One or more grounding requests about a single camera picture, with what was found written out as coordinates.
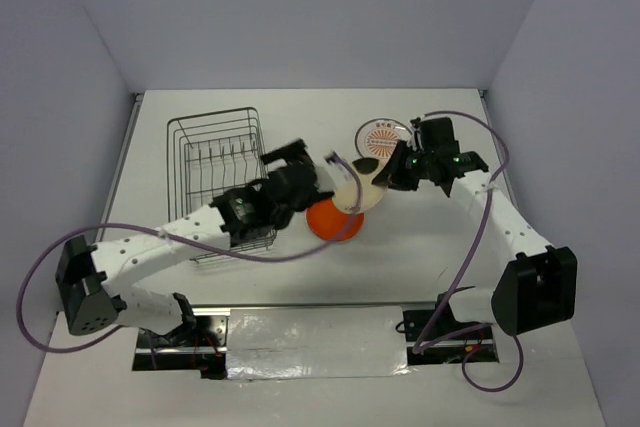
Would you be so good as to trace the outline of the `orange sunburst plate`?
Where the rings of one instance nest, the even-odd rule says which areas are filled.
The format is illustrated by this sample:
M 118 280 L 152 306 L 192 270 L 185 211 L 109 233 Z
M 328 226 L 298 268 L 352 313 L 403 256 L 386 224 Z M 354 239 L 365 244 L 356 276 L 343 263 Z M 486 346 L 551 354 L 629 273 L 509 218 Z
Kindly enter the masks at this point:
M 386 161 L 399 141 L 409 140 L 410 128 L 395 119 L 374 118 L 362 124 L 355 133 L 354 146 L 360 157 Z

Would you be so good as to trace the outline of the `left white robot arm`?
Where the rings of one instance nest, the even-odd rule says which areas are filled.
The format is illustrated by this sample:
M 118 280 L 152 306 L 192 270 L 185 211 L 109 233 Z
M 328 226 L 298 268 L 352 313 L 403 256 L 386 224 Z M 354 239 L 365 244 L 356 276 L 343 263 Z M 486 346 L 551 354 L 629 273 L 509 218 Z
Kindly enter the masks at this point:
M 63 244 L 55 280 L 68 331 L 86 336 L 110 325 L 138 327 L 185 345 L 196 321 L 186 296 L 139 287 L 143 279 L 206 249 L 228 250 L 286 228 L 293 215 L 330 198 L 336 185 L 302 140 L 262 156 L 283 166 L 226 190 L 190 214 L 147 233 L 90 245 L 81 234 Z

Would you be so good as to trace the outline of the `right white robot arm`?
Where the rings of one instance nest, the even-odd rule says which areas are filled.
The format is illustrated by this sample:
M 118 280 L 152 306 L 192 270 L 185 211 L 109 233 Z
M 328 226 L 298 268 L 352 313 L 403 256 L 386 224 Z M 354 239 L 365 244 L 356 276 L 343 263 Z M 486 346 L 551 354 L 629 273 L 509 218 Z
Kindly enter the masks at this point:
M 494 324 L 517 336 L 571 319 L 575 312 L 577 258 L 537 233 L 496 184 L 497 175 L 475 152 L 463 152 L 447 112 L 411 122 L 411 137 L 397 143 L 375 183 L 414 191 L 421 181 L 441 188 L 477 225 L 463 264 L 481 241 L 498 262 L 496 286 L 464 288 L 458 272 L 437 301 L 437 331 L 456 338 L 470 323 Z

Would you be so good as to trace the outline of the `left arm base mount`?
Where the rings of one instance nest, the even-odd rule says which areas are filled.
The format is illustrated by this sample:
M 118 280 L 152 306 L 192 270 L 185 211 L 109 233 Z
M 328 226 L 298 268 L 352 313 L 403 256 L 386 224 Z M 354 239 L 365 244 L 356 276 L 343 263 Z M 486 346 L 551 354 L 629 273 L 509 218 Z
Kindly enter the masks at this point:
M 230 333 L 229 309 L 196 308 L 196 326 L 178 340 L 140 330 L 134 372 L 192 371 L 201 379 L 227 378 L 226 354 Z

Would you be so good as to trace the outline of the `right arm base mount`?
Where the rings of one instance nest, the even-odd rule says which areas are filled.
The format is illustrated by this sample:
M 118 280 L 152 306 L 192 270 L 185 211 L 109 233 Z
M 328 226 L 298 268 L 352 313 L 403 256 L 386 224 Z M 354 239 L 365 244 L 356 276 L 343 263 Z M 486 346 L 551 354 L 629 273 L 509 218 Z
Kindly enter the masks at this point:
M 404 310 L 402 320 L 395 326 L 397 333 L 403 335 L 407 342 L 416 342 L 424 327 L 434 316 L 436 308 L 442 303 L 445 294 L 439 294 L 433 306 L 425 309 Z M 454 318 L 452 308 L 447 306 L 436 318 L 427 334 L 426 341 L 441 339 L 443 341 L 464 341 L 465 343 L 492 339 L 490 326 L 480 328 L 476 321 L 460 322 Z

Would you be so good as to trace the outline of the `cream plate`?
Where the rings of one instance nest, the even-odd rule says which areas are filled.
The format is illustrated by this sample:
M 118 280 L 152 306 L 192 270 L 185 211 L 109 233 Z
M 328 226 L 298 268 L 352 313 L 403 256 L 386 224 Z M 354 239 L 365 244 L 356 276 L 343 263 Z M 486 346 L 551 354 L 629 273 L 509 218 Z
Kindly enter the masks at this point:
M 376 185 L 373 182 L 382 171 L 384 163 L 376 157 L 362 157 L 352 161 L 350 167 L 358 180 L 340 166 L 342 179 L 332 201 L 343 213 L 363 213 L 378 204 L 388 190 L 386 183 Z

